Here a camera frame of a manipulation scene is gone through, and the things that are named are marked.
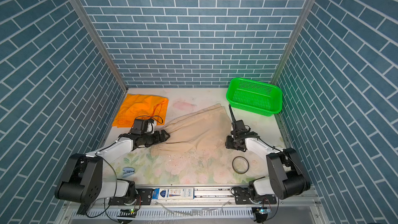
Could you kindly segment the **green plastic basket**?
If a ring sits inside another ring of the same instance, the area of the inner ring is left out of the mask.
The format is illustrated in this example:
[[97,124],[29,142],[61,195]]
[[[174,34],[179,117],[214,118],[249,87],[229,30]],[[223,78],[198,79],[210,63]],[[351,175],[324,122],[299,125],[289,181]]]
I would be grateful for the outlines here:
[[279,87],[245,78],[230,81],[226,98],[233,108],[262,116],[278,114],[283,108],[283,92]]

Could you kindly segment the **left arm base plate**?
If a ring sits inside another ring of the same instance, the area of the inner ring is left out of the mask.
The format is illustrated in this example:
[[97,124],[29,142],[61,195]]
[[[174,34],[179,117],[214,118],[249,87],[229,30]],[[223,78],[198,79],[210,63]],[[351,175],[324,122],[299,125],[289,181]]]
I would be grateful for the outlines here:
[[136,189],[131,199],[128,197],[115,197],[111,198],[108,204],[111,206],[149,206],[153,192],[154,189],[152,188]]

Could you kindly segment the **beige shorts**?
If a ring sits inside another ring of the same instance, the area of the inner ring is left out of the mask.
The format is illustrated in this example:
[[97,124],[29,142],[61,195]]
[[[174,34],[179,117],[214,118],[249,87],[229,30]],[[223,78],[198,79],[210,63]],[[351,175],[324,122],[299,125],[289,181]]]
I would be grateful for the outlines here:
[[170,138],[151,148],[151,155],[180,155],[189,151],[214,150],[225,144],[231,120],[220,104],[170,121],[165,127]]

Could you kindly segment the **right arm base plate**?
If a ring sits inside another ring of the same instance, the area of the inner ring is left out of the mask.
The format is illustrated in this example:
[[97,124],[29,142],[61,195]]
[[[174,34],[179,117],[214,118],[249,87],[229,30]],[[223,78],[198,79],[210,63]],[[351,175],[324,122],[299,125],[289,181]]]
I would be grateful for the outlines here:
[[235,186],[230,189],[230,193],[232,194],[235,204],[237,205],[272,205],[277,203],[275,195],[251,197],[248,188]]

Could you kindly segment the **orange shorts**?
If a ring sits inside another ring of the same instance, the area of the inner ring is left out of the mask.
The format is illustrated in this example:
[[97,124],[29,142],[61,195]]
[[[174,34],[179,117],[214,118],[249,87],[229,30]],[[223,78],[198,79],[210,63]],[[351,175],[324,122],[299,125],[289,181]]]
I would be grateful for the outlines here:
[[133,126],[135,119],[149,119],[149,117],[153,117],[158,125],[164,125],[168,104],[169,100],[165,97],[128,94],[112,126],[129,128]]

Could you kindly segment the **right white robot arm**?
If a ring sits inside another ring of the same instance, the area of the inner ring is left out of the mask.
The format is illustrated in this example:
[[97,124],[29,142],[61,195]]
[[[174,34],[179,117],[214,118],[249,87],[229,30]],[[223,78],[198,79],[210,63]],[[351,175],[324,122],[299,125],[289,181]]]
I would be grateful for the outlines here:
[[232,131],[226,139],[226,148],[250,151],[265,161],[268,176],[249,182],[248,193],[253,202],[262,201],[266,195],[275,195],[283,200],[300,195],[311,187],[308,173],[295,149],[279,149],[265,143],[242,120],[232,120]]

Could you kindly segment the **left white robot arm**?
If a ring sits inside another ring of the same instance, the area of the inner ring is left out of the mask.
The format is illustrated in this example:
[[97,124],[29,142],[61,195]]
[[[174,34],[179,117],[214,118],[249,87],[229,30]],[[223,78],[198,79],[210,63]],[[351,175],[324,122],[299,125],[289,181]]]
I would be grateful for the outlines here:
[[118,178],[105,181],[104,166],[138,148],[149,148],[169,138],[165,130],[155,130],[154,119],[134,120],[130,131],[119,135],[113,144],[85,154],[71,155],[56,187],[55,198],[85,206],[98,199],[109,199],[124,205],[135,204],[138,198],[135,183]]

